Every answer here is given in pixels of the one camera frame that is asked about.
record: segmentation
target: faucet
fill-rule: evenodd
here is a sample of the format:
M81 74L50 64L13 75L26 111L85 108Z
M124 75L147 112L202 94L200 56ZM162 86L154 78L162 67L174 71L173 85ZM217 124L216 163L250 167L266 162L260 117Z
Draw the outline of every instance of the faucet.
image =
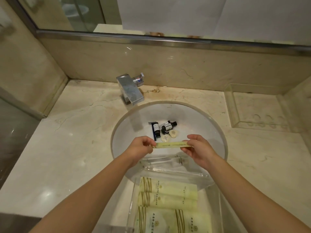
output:
M130 103L132 103L132 105L136 105L144 100L144 96L138 89L138 87L144 84L143 78L143 73L134 78L131 78L129 74L123 74L117 77L122 93L121 98L126 105L129 105Z

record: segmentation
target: white sink basin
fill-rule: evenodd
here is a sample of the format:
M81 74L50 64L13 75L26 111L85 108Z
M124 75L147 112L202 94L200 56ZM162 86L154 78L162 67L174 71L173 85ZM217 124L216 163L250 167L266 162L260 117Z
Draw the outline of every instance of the white sink basin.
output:
M158 122L159 124L170 120L176 121L174 128L179 131L179 135L171 139L171 142L187 139L188 134L200 134L209 141L219 156L227 159L227 142L223 132L216 122L201 110L186 104L158 101L140 105L125 114L115 126L112 134L111 148L114 158L122 154L130 145L132 140L138 136L149 136L153 138L152 128L148 122ZM160 158L163 156L176 156L185 154L179 148L154 149L146 158ZM208 176L208 172L200 168L189 160L187 171L192 173L202 173ZM126 177L134 181L134 175L143 168L141 163L131 168Z

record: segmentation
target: person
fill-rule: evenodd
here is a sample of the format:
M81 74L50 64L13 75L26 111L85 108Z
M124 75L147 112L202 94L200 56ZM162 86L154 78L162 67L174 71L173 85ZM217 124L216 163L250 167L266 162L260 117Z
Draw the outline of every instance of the person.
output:
M248 232L311 232L218 156L202 136L191 134L188 138L187 144L192 147L181 150L210 173ZM30 232L92 232L126 171L152 152L151 145L156 143L150 137L136 137L124 153L59 203Z

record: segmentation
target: marble countertop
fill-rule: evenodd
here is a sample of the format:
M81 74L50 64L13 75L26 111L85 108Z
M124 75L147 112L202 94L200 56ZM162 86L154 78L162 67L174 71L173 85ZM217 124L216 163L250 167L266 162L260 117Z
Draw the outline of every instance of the marble countertop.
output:
M145 101L191 104L228 142L228 163L311 227L311 155L300 134L231 128L223 92L142 86ZM130 110L117 83L72 80L0 190L0 212L43 217L113 160L111 133ZM123 178L99 223L125 226L133 183Z

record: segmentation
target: person's left hand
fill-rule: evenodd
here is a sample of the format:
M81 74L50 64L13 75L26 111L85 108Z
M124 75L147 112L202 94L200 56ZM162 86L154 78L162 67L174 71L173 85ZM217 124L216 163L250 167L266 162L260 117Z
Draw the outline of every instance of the person's left hand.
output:
M136 137L122 155L130 160L131 167L133 167L141 158L145 157L146 154L150 154L153 151L151 145L155 146L156 142L150 137Z

